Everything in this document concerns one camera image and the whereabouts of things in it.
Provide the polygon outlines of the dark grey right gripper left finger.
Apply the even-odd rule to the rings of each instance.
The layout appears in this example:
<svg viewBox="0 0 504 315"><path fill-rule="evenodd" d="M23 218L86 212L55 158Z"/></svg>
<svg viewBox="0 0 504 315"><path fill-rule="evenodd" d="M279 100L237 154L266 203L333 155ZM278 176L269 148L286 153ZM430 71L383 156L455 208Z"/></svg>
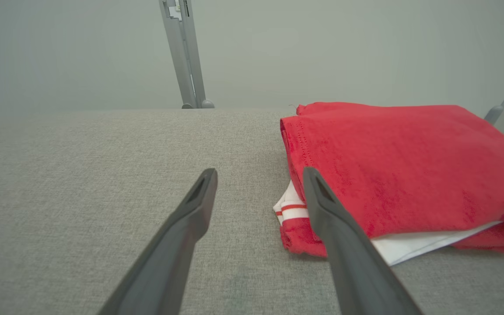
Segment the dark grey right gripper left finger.
<svg viewBox="0 0 504 315"><path fill-rule="evenodd" d="M196 243L210 225L217 171L200 174L112 295L101 315L177 315Z"/></svg>

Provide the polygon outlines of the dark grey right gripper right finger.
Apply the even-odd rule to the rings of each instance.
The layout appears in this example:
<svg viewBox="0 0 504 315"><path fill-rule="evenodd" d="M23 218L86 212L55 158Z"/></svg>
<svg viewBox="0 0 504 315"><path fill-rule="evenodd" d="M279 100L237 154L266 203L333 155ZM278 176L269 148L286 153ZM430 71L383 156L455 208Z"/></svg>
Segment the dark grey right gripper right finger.
<svg viewBox="0 0 504 315"><path fill-rule="evenodd" d="M422 314L320 172L305 167L303 184L311 227L326 248L341 313Z"/></svg>

